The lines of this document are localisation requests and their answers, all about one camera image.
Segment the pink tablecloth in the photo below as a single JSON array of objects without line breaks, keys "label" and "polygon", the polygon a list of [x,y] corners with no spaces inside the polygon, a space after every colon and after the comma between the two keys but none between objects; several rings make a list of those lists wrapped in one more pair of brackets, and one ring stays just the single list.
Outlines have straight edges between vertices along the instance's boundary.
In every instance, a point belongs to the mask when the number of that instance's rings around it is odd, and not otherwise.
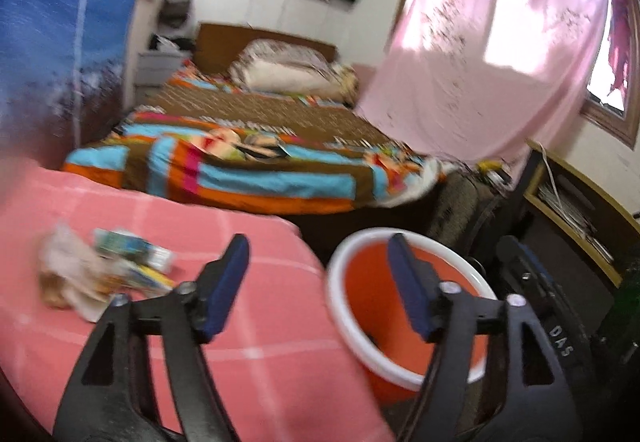
[{"label": "pink tablecloth", "polygon": [[[34,246],[58,221],[86,241],[96,227],[122,227],[175,251],[177,281],[194,278],[234,233],[245,233],[252,249],[248,273],[225,331],[204,347],[243,442],[392,440],[327,316],[321,266],[292,224],[114,190],[30,165],[0,210],[0,366],[46,429],[92,329],[73,311],[49,310],[38,298]],[[154,341],[162,422],[179,430],[161,344]]]}]

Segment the wooden window frame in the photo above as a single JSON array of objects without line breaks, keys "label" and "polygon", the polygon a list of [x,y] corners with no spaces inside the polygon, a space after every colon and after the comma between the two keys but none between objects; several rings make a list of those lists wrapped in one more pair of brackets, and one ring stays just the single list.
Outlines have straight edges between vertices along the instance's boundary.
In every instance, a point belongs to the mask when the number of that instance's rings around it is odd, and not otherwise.
[{"label": "wooden window frame", "polygon": [[[391,27],[389,41],[402,18],[406,0],[399,0],[396,16]],[[640,3],[639,0],[629,0],[629,27],[631,29],[631,47],[629,58],[629,73],[627,80],[625,114],[620,116],[606,109],[602,104],[590,98],[590,92],[585,92],[585,102],[580,115],[613,135],[620,142],[631,149],[636,146],[638,129],[640,126]]]}]

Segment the wooden headboard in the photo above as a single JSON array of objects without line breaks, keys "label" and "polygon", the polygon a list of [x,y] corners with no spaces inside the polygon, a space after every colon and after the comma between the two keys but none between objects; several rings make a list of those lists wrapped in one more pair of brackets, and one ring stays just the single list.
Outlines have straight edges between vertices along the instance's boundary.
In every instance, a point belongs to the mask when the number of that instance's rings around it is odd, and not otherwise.
[{"label": "wooden headboard", "polygon": [[238,54],[254,40],[279,40],[293,45],[303,45],[317,50],[331,63],[335,59],[335,45],[325,44],[281,32],[253,29],[225,24],[200,24],[196,39],[193,63],[205,74],[226,73],[229,65],[238,59]]}]

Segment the white bucket rim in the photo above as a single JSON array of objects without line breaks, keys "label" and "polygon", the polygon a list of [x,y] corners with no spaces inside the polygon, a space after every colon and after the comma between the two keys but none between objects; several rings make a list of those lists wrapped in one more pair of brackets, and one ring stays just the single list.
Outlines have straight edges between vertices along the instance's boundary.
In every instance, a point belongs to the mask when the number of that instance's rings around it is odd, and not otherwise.
[{"label": "white bucket rim", "polygon": [[[466,260],[448,247],[418,233],[395,228],[370,228],[358,231],[340,243],[327,265],[327,306],[338,331],[360,362],[373,374],[379,375],[396,386],[417,392],[420,390],[424,376],[396,364],[367,338],[351,312],[344,288],[344,273],[355,253],[365,245],[386,241],[396,233],[402,233],[410,244],[433,253],[456,268],[480,297],[489,299],[497,299],[497,297],[484,278]],[[485,366],[486,356],[469,370],[467,382],[470,384],[481,379]]]}]

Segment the orange bucket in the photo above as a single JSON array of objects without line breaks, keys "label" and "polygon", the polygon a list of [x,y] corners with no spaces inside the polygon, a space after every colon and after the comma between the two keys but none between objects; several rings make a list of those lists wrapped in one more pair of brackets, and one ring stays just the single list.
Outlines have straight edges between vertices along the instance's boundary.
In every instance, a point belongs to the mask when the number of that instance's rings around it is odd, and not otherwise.
[{"label": "orange bucket", "polygon": [[[351,235],[328,266],[328,305],[338,330],[366,369],[382,406],[412,398],[420,389],[434,345],[413,331],[386,261],[386,243],[403,233],[416,257],[430,262],[443,281],[491,299],[482,276],[452,250],[401,229],[374,228]],[[476,336],[468,382],[484,375],[486,337]]]}]

